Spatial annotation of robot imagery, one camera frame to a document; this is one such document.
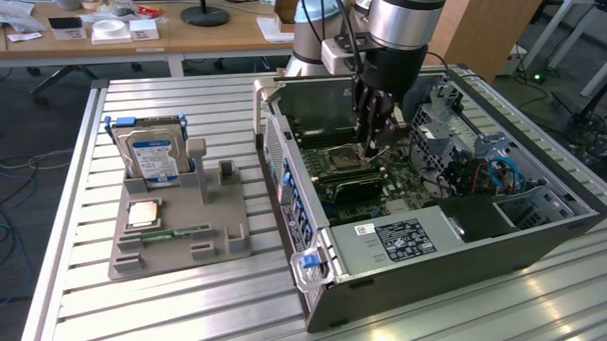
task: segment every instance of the blue network cable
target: blue network cable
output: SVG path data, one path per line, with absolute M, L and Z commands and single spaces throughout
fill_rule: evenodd
M 25 179 L 25 180 L 29 180 L 29 182 L 30 182 L 29 193 L 10 207 L 0 210 L 0 212 L 3 213 L 6 211 L 14 209 L 19 204 L 22 204 L 25 202 L 26 199 L 29 199 L 29 197 L 33 194 L 34 189 L 35 189 L 35 181 L 34 181 L 33 178 L 30 178 L 27 176 L 17 176 L 17 175 L 6 174 L 6 173 L 2 173 L 2 172 L 0 172 L 0 175 L 5 176 L 7 178 Z M 1 308 L 1 307 L 3 307 L 5 304 L 7 304 L 7 302 L 11 301 L 11 299 L 14 297 L 19 296 L 22 294 L 23 290 L 26 289 L 29 281 L 30 281 L 30 268 L 29 268 L 27 256 L 25 254 L 25 249 L 22 247 L 21 236 L 18 235 L 17 231 L 14 231 L 14 229 L 9 225 L 0 223 L 0 227 L 6 230 L 6 233 L 9 235 L 11 235 L 11 239 L 13 239 L 13 242 L 17 244 L 17 248 L 18 248 L 18 251 L 21 252 L 22 262 L 23 262 L 23 265 L 25 265 L 25 280 L 23 280 L 23 283 L 21 284 L 21 287 L 15 290 L 15 292 L 13 292 L 13 294 L 6 299 L 3 299 L 2 302 L 0 302 L 0 308 Z
M 513 163 L 513 161 L 510 159 L 504 158 L 501 156 L 497 156 L 496 158 L 493 158 L 489 161 L 488 166 L 486 166 L 486 170 L 490 175 L 490 180 L 493 181 L 494 185 L 501 186 L 501 182 L 498 181 L 498 179 L 493 173 L 493 166 L 490 165 L 492 162 L 497 162 L 497 161 L 504 162 L 512 168 L 512 176 L 514 177 L 518 190 L 521 190 L 522 189 L 522 176 L 520 175 L 518 170 L 516 169 L 516 164 Z
M 6 233 L 11 234 L 11 238 L 14 239 L 14 241 L 17 243 L 18 251 L 21 251 L 22 262 L 23 262 L 23 265 L 25 265 L 25 281 L 21 284 L 21 287 L 18 288 L 18 290 L 15 290 L 15 292 L 13 292 L 13 294 L 6 299 L 3 299 L 2 302 L 0 302 L 0 308 L 1 308 L 7 302 L 10 302 L 10 300 L 14 297 L 21 295 L 21 293 L 26 289 L 27 284 L 29 284 L 29 280 L 30 280 L 30 269 L 29 269 L 27 256 L 25 255 L 25 249 L 22 247 L 21 237 L 18 236 L 18 233 L 11 229 L 11 227 L 9 227 L 5 224 L 0 224 L 0 227 L 2 229 L 6 229 Z

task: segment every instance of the office chair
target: office chair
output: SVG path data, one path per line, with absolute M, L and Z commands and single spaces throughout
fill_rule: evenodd
M 141 65 L 138 63 L 130 63 L 130 69 L 133 71 L 141 71 Z M 39 69 L 37 67 L 27 67 L 26 71 L 29 75 L 37 76 L 39 75 Z M 55 82 L 58 82 L 66 75 L 69 75 L 73 71 L 79 71 L 81 73 L 85 74 L 86 77 L 89 77 L 90 80 L 97 80 L 97 76 L 87 70 L 87 67 L 85 65 L 65 65 L 55 73 L 53 73 L 49 78 L 46 78 L 42 83 L 39 83 L 35 88 L 29 91 L 30 93 L 30 100 L 33 101 L 34 104 L 37 105 L 47 105 L 47 98 L 39 96 L 39 93 L 49 88 Z

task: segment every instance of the paper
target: paper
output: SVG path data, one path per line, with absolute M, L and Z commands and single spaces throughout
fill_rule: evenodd
M 10 6 L 17 6 L 23 9 L 27 14 L 30 14 L 31 9 L 34 9 L 34 5 L 29 4 L 27 2 L 19 2 L 19 1 L 9 1 L 7 4 Z
M 281 33 L 273 18 L 257 17 L 257 25 L 268 43 L 289 43 L 293 41 L 293 33 Z
M 6 37 L 11 42 L 14 42 L 39 38 L 41 34 L 38 32 L 29 34 L 7 34 Z

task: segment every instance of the hard drive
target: hard drive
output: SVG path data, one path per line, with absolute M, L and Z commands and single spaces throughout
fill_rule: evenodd
M 185 117 L 119 117 L 110 124 L 107 116 L 103 122 L 122 157 L 126 177 L 143 178 L 147 188 L 175 185 L 178 174 L 191 170 L 185 153 Z

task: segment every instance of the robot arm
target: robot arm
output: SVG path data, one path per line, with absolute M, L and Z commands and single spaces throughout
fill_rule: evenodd
M 365 157 L 378 153 L 382 140 L 397 128 L 394 107 L 417 78 L 442 5 L 444 0 L 372 0 L 368 33 L 354 37 L 365 59 L 352 76 L 356 141 Z M 325 64 L 333 59 L 329 52 L 334 47 L 342 53 L 353 52 L 350 42 L 346 34 L 322 42 Z

